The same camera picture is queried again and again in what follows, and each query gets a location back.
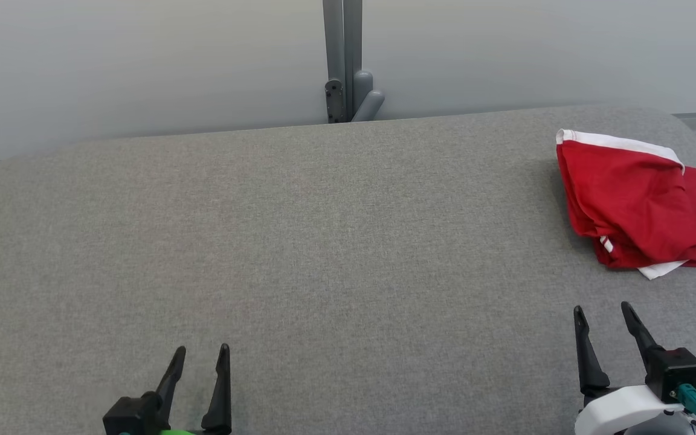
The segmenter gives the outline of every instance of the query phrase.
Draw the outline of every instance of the green part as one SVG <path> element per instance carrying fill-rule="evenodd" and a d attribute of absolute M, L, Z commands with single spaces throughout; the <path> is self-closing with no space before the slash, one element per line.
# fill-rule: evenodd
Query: green part
<path fill-rule="evenodd" d="M 678 401 L 696 415 L 696 389 L 689 384 L 681 384 L 677 390 Z"/>
<path fill-rule="evenodd" d="M 161 430 L 160 435 L 195 435 L 194 432 L 188 430 Z"/>

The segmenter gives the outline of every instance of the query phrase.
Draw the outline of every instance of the white wall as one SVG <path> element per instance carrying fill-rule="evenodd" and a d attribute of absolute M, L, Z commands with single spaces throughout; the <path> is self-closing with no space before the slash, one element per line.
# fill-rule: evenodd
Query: white wall
<path fill-rule="evenodd" d="M 587 102 L 696 111 L 696 1 L 364 0 L 379 118 Z M 0 159 L 326 121 L 320 0 L 0 0 Z"/>
<path fill-rule="evenodd" d="M 320 0 L 0 0 L 0 159 L 326 122 Z"/>
<path fill-rule="evenodd" d="M 378 118 L 588 102 L 696 111 L 696 1 L 364 0 Z"/>

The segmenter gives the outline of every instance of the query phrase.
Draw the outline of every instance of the gray upholstered table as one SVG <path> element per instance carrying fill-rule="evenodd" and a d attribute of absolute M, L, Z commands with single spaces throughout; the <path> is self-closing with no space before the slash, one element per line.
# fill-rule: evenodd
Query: gray upholstered table
<path fill-rule="evenodd" d="M 569 229 L 561 127 L 673 148 L 642 108 L 574 107 L 86 143 L 0 162 L 0 431 L 102 433 L 187 347 L 198 427 L 220 344 L 234 433 L 569 433 L 572 309 L 615 385 L 619 302 L 696 353 L 696 269 L 610 272 Z"/>

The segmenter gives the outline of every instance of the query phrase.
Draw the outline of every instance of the white hem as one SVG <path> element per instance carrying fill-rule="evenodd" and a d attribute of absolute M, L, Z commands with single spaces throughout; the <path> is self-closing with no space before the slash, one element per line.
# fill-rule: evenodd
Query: white hem
<path fill-rule="evenodd" d="M 652 156 L 662 157 L 663 159 L 672 160 L 681 166 L 681 174 L 686 170 L 684 163 L 678 159 L 676 152 L 666 146 L 658 146 L 645 141 L 626 140 L 626 138 L 617 138 L 609 135 L 597 135 L 595 133 L 582 133 L 573 130 L 559 130 L 555 135 L 558 145 L 566 140 L 577 141 L 592 146 L 603 146 L 614 149 L 626 149 L 627 151 L 645 152 Z"/>
<path fill-rule="evenodd" d="M 638 270 L 643 273 L 643 276 L 649 278 L 649 281 L 658 278 L 660 276 L 668 275 L 668 273 L 673 272 L 673 270 L 678 269 L 688 260 L 682 260 L 679 262 L 669 262 L 669 263 L 658 263 L 647 265 L 646 267 L 638 267 Z"/>

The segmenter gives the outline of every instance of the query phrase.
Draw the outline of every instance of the gray bracket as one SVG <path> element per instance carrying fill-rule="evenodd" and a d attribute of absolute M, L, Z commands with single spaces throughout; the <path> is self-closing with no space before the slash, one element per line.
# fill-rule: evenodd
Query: gray bracket
<path fill-rule="evenodd" d="M 372 72 L 359 71 L 353 75 L 353 104 L 357 109 L 351 122 L 372 121 L 378 114 L 378 110 L 381 110 L 386 96 L 383 92 L 372 88 Z"/>
<path fill-rule="evenodd" d="M 356 111 L 356 115 L 353 116 L 351 122 L 372 121 L 375 119 L 375 115 L 378 114 L 378 110 L 381 110 L 381 105 L 383 105 L 384 101 L 386 101 L 386 96 L 383 95 L 383 92 L 370 91 L 364 97 L 364 101 L 359 106 L 359 110 Z"/>
<path fill-rule="evenodd" d="M 326 112 L 329 124 L 372 121 L 385 96 L 361 69 L 363 0 L 321 0 L 326 41 Z"/>
<path fill-rule="evenodd" d="M 326 115 L 329 118 L 329 124 L 337 124 L 346 122 L 346 103 L 343 84 L 340 80 L 333 78 L 326 82 L 324 86 L 326 94 Z"/>

